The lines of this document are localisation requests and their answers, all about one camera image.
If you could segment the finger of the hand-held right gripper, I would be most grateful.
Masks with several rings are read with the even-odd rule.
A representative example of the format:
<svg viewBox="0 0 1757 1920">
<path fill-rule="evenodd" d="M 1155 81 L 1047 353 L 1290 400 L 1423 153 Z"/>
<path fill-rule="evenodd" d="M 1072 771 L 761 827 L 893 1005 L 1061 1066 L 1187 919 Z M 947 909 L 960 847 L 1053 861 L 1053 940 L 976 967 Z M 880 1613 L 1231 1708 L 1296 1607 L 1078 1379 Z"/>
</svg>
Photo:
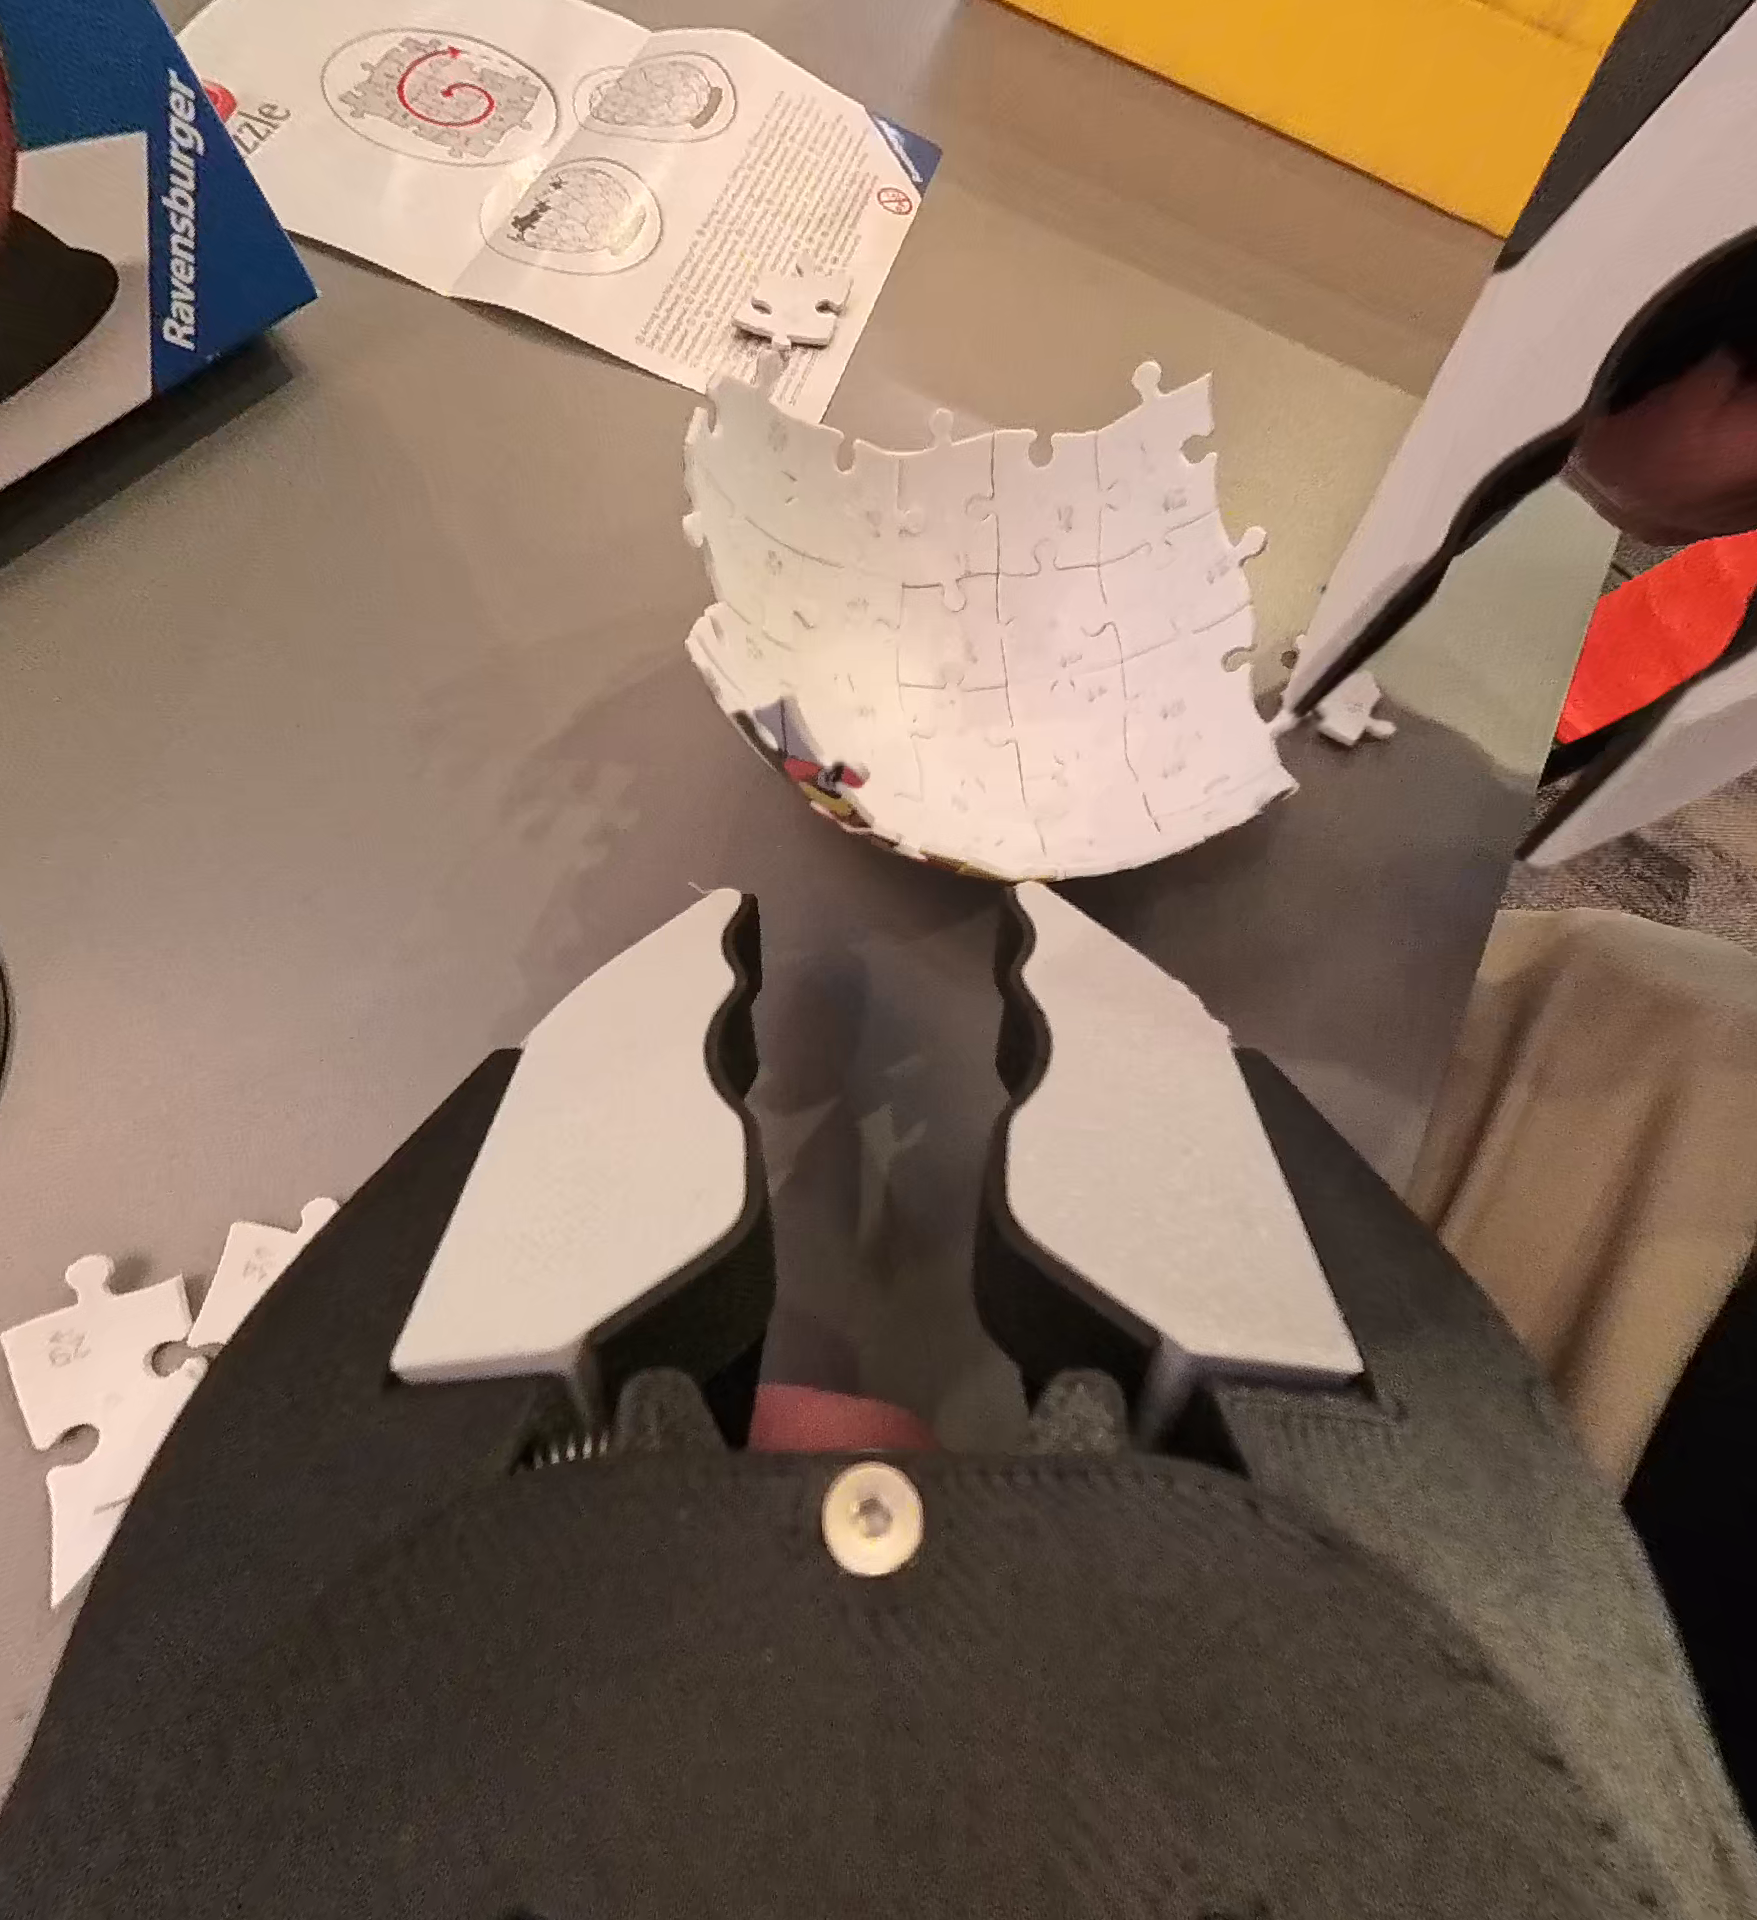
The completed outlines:
<svg viewBox="0 0 1757 1920">
<path fill-rule="evenodd" d="M 1757 589 L 1727 653 L 1627 720 L 1516 849 L 1554 868 L 1757 768 Z"/>
<path fill-rule="evenodd" d="M 1653 314 L 1757 238 L 1757 2 L 1634 5 L 1330 571 L 1289 720 L 1554 477 Z"/>
</svg>

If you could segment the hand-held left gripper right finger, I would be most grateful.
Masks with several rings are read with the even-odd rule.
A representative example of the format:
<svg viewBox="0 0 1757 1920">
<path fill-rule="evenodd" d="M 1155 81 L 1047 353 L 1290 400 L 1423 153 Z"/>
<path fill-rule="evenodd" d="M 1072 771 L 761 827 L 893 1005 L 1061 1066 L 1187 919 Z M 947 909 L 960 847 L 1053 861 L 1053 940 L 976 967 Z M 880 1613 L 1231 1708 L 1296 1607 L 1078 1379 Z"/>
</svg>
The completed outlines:
<svg viewBox="0 0 1757 1920">
<path fill-rule="evenodd" d="M 1014 884 L 971 1269 L 1030 1420 L 1234 1449 L 1238 1403 L 1366 1412 L 1366 1362 L 1224 1020 L 1055 889 Z"/>
</svg>

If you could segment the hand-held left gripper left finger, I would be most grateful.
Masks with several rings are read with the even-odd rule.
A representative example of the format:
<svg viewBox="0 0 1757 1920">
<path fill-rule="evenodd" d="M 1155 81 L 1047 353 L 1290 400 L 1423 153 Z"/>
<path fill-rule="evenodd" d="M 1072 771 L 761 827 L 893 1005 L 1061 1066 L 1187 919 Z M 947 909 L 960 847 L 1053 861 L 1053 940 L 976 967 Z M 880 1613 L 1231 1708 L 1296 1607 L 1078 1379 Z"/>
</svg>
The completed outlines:
<svg viewBox="0 0 1757 1920">
<path fill-rule="evenodd" d="M 388 1354 L 410 1385 L 560 1381 L 582 1428 L 674 1372 L 732 1445 L 777 1292 L 756 900 L 702 894 L 528 1031 Z"/>
</svg>

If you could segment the yellow plastic bin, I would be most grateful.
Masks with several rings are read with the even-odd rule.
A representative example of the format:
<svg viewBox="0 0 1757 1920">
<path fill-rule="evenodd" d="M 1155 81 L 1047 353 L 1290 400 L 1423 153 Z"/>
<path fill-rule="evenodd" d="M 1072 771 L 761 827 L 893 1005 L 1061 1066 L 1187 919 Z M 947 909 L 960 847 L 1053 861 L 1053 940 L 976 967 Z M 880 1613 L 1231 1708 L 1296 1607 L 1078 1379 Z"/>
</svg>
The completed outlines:
<svg viewBox="0 0 1757 1920">
<path fill-rule="evenodd" d="M 1629 2 L 1016 2 L 1505 238 Z"/>
</svg>

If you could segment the half-built puzzle ball shell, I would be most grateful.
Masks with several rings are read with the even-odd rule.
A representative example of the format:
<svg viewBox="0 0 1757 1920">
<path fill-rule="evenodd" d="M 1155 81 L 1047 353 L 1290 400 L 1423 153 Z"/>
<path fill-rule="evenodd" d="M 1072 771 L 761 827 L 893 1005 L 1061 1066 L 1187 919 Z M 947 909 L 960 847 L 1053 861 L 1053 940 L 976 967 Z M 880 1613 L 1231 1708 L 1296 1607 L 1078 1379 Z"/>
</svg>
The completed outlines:
<svg viewBox="0 0 1757 1920">
<path fill-rule="evenodd" d="M 1289 799 L 1260 714 L 1250 562 L 1212 381 L 1131 373 L 1106 426 L 914 450 L 794 417 L 778 359 L 711 381 L 684 442 L 709 604 L 686 649 L 807 806 L 1000 881 L 1101 878 Z"/>
</svg>

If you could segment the blue puzzle box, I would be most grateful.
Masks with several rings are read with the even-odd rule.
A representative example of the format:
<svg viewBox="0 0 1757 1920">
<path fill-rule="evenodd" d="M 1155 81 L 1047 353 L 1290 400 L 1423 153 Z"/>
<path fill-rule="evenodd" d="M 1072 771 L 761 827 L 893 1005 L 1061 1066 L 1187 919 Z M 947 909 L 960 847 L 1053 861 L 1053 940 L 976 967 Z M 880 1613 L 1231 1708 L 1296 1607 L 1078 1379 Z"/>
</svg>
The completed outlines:
<svg viewBox="0 0 1757 1920">
<path fill-rule="evenodd" d="M 157 5 L 0 2 L 0 493 L 312 301 Z"/>
</svg>

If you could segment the person's right hand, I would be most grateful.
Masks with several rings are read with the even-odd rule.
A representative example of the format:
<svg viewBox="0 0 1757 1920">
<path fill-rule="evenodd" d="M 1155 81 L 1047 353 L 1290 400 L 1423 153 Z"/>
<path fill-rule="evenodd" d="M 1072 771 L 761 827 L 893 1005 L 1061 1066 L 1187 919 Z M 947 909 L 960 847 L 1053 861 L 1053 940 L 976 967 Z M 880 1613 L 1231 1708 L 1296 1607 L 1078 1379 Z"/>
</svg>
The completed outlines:
<svg viewBox="0 0 1757 1920">
<path fill-rule="evenodd" d="M 1757 371 L 1711 353 L 1629 408 L 1590 420 L 1564 483 L 1651 546 L 1757 531 Z"/>
</svg>

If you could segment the orange foam block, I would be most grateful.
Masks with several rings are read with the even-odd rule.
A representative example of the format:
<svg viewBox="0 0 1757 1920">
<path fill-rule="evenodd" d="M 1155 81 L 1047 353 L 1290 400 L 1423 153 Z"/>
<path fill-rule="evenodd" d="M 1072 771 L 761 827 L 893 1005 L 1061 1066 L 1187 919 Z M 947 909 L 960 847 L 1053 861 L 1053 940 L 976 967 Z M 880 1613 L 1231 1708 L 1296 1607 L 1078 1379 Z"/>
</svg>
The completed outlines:
<svg viewBox="0 0 1757 1920">
<path fill-rule="evenodd" d="M 1699 540 L 1604 594 L 1552 743 L 1620 722 L 1718 660 L 1757 589 L 1757 531 Z"/>
</svg>

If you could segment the person's beige trousers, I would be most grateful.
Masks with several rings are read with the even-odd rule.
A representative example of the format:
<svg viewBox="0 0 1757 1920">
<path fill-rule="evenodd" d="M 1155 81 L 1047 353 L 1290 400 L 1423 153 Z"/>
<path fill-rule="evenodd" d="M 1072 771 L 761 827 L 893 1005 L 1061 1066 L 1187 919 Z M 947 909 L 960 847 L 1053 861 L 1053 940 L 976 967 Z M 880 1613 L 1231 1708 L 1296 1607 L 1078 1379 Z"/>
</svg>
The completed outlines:
<svg viewBox="0 0 1757 1920">
<path fill-rule="evenodd" d="M 1757 1274 L 1757 955 L 1606 908 L 1501 912 L 1408 1199 L 1622 1493 Z"/>
</svg>

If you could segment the white instruction leaflet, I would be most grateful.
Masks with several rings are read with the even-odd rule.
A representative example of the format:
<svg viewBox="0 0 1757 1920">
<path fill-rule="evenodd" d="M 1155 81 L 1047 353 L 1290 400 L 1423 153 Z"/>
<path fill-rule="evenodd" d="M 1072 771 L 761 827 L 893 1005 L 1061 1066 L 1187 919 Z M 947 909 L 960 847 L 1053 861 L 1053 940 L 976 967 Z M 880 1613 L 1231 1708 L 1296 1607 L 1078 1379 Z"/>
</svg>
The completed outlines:
<svg viewBox="0 0 1757 1920">
<path fill-rule="evenodd" d="M 694 393 L 752 375 L 765 280 L 845 275 L 777 387 L 812 421 L 940 158 L 741 30 L 594 5 L 215 2 L 178 38 L 292 236 Z"/>
</svg>

